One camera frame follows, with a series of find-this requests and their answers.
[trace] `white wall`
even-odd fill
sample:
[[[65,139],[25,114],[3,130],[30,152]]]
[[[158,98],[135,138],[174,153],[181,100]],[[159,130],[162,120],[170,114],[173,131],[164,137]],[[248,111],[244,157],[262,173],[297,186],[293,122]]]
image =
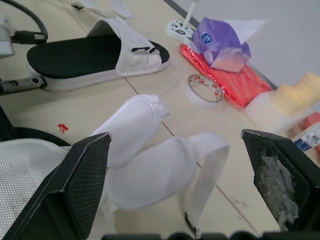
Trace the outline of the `white wall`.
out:
[[[192,0],[174,0],[188,11]],[[277,86],[304,73],[320,75],[320,0],[200,0],[193,17],[268,19],[247,42],[252,63]]]

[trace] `white table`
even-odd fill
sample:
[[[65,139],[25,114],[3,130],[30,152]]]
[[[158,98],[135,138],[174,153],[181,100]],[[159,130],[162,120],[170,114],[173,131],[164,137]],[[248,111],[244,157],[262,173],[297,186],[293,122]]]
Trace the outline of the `white table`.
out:
[[[92,13],[71,7],[74,0],[20,0],[44,22],[49,41],[81,38],[96,21]],[[111,10],[106,0],[97,0]],[[230,144],[228,161],[201,218],[202,232],[230,235],[235,231],[261,234],[279,230],[279,226],[253,184],[254,173],[241,140],[241,130],[253,128],[245,116],[226,106],[219,111],[202,109],[185,96],[183,82],[197,70],[177,51],[178,41],[165,34],[170,20],[182,21],[162,0],[127,0],[132,14],[129,24],[151,41],[164,46],[170,53],[171,65],[146,76],[106,82],[69,92],[34,90],[0,97],[0,104],[16,127],[29,127],[54,134],[73,144],[87,137],[108,119],[127,99],[136,94],[159,95],[169,106],[171,115],[146,148],[172,135],[192,136],[214,132]],[[0,3],[19,29],[38,31],[35,23],[19,10]],[[27,77],[26,53],[30,45],[15,45],[15,56],[0,60],[0,77],[12,80]],[[69,130],[60,133],[58,124]],[[159,233],[163,237],[190,232],[180,212],[176,196],[146,209],[115,213],[119,233]]]

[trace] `white label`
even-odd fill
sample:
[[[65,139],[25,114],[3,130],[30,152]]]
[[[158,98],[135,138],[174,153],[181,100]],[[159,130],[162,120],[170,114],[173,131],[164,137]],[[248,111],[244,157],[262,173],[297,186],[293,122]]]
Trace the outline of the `white label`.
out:
[[[301,137],[301,140],[310,145],[311,148],[320,144],[320,132],[311,131]]]

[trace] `black cable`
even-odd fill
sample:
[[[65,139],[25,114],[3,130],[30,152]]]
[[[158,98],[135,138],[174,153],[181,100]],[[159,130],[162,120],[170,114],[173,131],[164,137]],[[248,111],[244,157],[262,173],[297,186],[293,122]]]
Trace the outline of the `black cable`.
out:
[[[41,31],[41,34],[44,35],[45,41],[47,41],[47,39],[48,39],[47,29],[46,29],[44,23],[37,17],[37,15],[35,15],[32,11],[30,11],[25,6],[21,5],[20,3],[15,2],[13,0],[0,0],[0,1],[2,1],[2,2],[6,3],[6,4],[9,4],[9,5],[21,10],[22,12],[24,12],[28,16],[30,16],[36,22],[36,24],[38,25],[38,27],[39,27],[39,29]]]

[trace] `black insole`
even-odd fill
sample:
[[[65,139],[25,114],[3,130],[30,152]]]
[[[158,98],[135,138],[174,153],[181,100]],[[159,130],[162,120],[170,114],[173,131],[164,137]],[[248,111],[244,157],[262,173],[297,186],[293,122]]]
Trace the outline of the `black insole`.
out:
[[[45,77],[69,79],[114,70],[120,50],[121,40],[116,35],[89,36],[34,46],[26,58],[30,66]],[[167,62],[169,52],[161,49],[160,57],[162,63]]]

